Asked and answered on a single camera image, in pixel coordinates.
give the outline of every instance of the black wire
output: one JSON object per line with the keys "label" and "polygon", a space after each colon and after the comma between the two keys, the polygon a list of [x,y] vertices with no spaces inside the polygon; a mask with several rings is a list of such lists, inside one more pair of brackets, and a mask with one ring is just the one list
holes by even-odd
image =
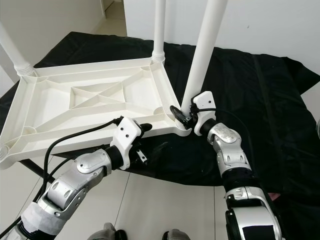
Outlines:
{"label": "black wire", "polygon": [[[54,170],[48,175],[48,163],[49,163],[49,156],[50,156],[50,153],[52,151],[52,149],[55,147],[55,145],[57,145],[58,143],[61,143],[62,141],[64,140],[67,140],[67,139],[71,139],[71,138],[74,138],[74,137],[77,137],[77,136],[80,136],[80,135],[83,135],[83,134],[88,134],[88,133],[91,133],[91,132],[94,132],[94,131],[97,131],[97,130],[100,130],[100,129],[103,129],[103,128],[106,128],[108,127],[109,125],[111,124],[119,124],[120,121],[122,120],[122,117],[119,117],[119,118],[116,118],[116,119],[113,119],[105,124],[102,124],[100,126],[96,126],[96,127],[93,127],[93,128],[90,128],[90,129],[87,129],[87,130],[84,130],[84,131],[80,131],[80,132],[77,132],[77,133],[73,133],[73,134],[70,134],[68,136],[64,136],[58,140],[56,140],[54,143],[52,143],[49,148],[47,149],[46,153],[45,153],[45,157],[44,157],[44,163],[43,163],[43,183],[42,183],[42,186],[41,188],[39,189],[39,191],[37,192],[37,194],[35,195],[34,199],[32,200],[33,202],[37,202],[39,197],[42,196],[45,191],[46,191],[46,188],[47,188],[47,183],[48,183],[48,180],[53,176],[53,174],[55,174],[55,172],[61,168],[65,163],[67,163],[69,160],[73,159],[73,157],[69,157],[67,159],[65,159],[64,161],[62,161],[58,166],[56,166],[54,168]],[[21,216],[19,216],[9,227],[7,227],[1,234],[0,234],[0,239],[2,239],[13,227],[15,227],[19,222],[21,221]]]}
{"label": "black wire", "polygon": [[252,165],[252,168],[254,169],[255,175],[258,177],[258,173],[255,168],[254,148],[253,148],[253,144],[251,141],[251,135],[250,135],[250,132],[249,132],[247,126],[245,125],[245,123],[237,115],[235,115],[234,113],[232,113],[228,110],[224,110],[224,109],[220,109],[220,108],[203,108],[203,109],[196,110],[196,112],[208,112],[208,111],[216,111],[216,112],[222,112],[222,113],[229,114],[229,115],[233,116],[235,119],[237,119],[239,121],[239,123],[243,126],[243,128],[245,130],[245,134],[247,136],[247,140],[248,140],[249,151],[250,151],[250,156],[251,156],[251,165]]}
{"label": "black wire", "polygon": [[[61,168],[65,163],[73,159],[75,156],[69,157],[65,160],[63,160],[58,166],[56,166],[53,171],[50,173],[48,176],[48,179],[50,179],[56,171],[58,171],[59,168]],[[36,203],[38,201],[38,198],[40,197],[40,194],[42,192],[42,186],[40,187],[39,191],[35,195],[34,199],[32,202]],[[1,234],[0,234],[0,239],[2,239],[12,228],[14,228],[19,222],[21,221],[21,216],[19,216],[10,226],[8,226]]]}
{"label": "black wire", "polygon": [[64,136],[58,140],[56,140],[54,143],[52,143],[49,148],[47,149],[46,153],[45,153],[45,157],[44,157],[44,163],[43,163],[43,184],[42,184],[42,190],[41,190],[41,193],[40,195],[42,196],[45,191],[46,191],[46,188],[47,188],[47,183],[48,183],[48,162],[49,162],[49,156],[50,156],[50,153],[52,151],[52,149],[58,144],[58,143],[61,143],[62,141],[64,140],[67,140],[67,139],[71,139],[71,138],[74,138],[74,137],[77,137],[77,136],[80,136],[80,135],[83,135],[83,134],[87,134],[87,133],[91,133],[91,132],[94,132],[94,131],[97,131],[97,130],[100,130],[100,129],[103,129],[113,123],[116,123],[118,122],[117,119],[113,119],[105,124],[102,124],[100,126],[97,126],[97,127],[93,127],[93,128],[90,128],[90,129],[87,129],[87,130],[84,130],[84,131],[80,131],[80,132],[77,132],[77,133],[73,133],[73,134],[70,134],[68,136]]}
{"label": "black wire", "polygon": [[13,223],[11,223],[10,226],[6,228],[1,234],[0,234],[0,239],[2,239],[12,228],[15,227],[19,222],[21,221],[21,216],[19,216]]}

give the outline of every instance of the floor tile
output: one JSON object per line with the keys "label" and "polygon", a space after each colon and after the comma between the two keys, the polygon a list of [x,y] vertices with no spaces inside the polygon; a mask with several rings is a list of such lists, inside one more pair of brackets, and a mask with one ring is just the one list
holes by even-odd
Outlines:
{"label": "floor tile", "polygon": [[102,0],[104,10],[107,10],[111,4],[114,3],[114,0]]}
{"label": "floor tile", "polygon": [[127,36],[126,20],[107,18],[95,32],[100,35]]}
{"label": "floor tile", "polygon": [[[52,171],[64,158],[54,156],[48,165],[48,171]],[[73,161],[61,167],[54,177],[65,173]],[[128,182],[129,173],[115,170],[105,177],[99,185],[89,191],[77,211],[66,223],[56,240],[87,239],[91,234],[102,230],[104,223],[115,224],[120,204]],[[22,211],[29,205],[42,185],[38,181]]]}
{"label": "floor tile", "polygon": [[114,1],[105,11],[107,19],[125,19],[125,7],[123,2]]}
{"label": "floor tile", "polygon": [[180,229],[192,240],[214,239],[214,188],[187,186],[130,174],[116,229],[130,240],[160,240]]}
{"label": "floor tile", "polygon": [[216,240],[228,240],[226,229],[226,217],[225,212],[227,204],[224,199],[226,194],[223,186],[214,187],[214,208],[215,208],[215,239]]}
{"label": "floor tile", "polygon": [[[32,159],[43,167],[44,158]],[[18,216],[39,176],[16,162],[0,171],[0,231],[6,229]]]}

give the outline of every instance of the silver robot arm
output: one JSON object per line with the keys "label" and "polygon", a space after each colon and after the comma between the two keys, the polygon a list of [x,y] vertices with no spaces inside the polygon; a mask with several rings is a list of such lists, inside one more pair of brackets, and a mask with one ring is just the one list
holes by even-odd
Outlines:
{"label": "silver robot arm", "polygon": [[4,239],[54,239],[90,189],[110,175],[112,170],[129,168],[129,155],[146,161],[141,150],[132,147],[151,127],[151,124],[139,125],[124,117],[113,133],[110,147],[77,157],[71,168],[57,178],[37,202],[27,207],[21,215],[22,221]]}
{"label": "silver robot arm", "polygon": [[210,91],[191,100],[191,116],[184,117],[172,107],[175,117],[198,136],[205,136],[217,153],[217,165],[226,191],[228,210],[225,213],[229,240],[284,240],[282,232],[264,191],[255,178],[241,148],[241,136],[216,121],[215,102]]}

